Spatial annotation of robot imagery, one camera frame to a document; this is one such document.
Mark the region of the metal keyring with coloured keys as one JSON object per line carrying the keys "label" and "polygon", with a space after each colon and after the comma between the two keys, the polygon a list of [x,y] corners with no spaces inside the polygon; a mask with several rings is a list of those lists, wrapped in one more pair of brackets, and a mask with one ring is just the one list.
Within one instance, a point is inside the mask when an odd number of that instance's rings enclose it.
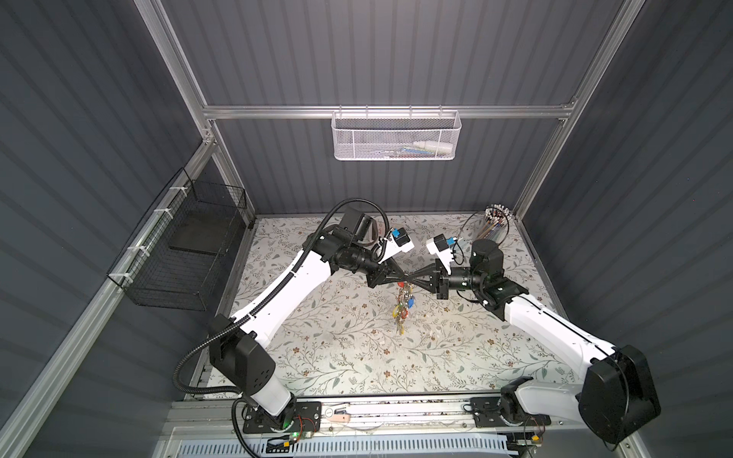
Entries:
{"label": "metal keyring with coloured keys", "polygon": [[405,334],[405,322],[410,315],[410,309],[414,307],[415,299],[413,295],[413,285],[408,282],[399,282],[398,284],[397,303],[391,312],[391,317],[395,322],[397,332],[400,335]]}

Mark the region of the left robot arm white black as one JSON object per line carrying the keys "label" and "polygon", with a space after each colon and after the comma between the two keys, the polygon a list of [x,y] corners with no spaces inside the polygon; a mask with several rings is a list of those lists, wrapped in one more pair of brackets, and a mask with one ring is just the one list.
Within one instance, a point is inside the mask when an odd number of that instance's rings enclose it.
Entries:
{"label": "left robot arm white black", "polygon": [[266,351],[284,321],[340,269],[364,273],[370,287],[384,284],[389,276],[400,278],[404,272],[393,257],[414,249],[407,230],[388,223],[385,234],[366,247],[363,238],[372,218],[348,202],[341,208],[341,221],[331,224],[326,216],[287,269],[257,298],[229,318],[217,316],[210,326],[213,368],[277,431],[289,429],[296,408],[295,395],[275,375],[275,360]]}

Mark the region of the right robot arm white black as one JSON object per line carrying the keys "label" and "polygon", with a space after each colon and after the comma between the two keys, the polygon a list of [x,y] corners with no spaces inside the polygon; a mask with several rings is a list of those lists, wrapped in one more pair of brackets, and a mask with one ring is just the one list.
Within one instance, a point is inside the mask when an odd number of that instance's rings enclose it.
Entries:
{"label": "right robot arm white black", "polygon": [[452,266],[455,239],[442,235],[426,246],[437,260],[408,281],[436,295],[469,291],[496,318],[530,335],[574,374],[576,383],[553,385],[520,376],[500,391],[497,409],[510,426],[538,416],[582,422],[603,442],[618,445],[662,413],[644,354],[619,347],[570,323],[504,274],[503,253],[492,240],[473,244],[466,266]]}

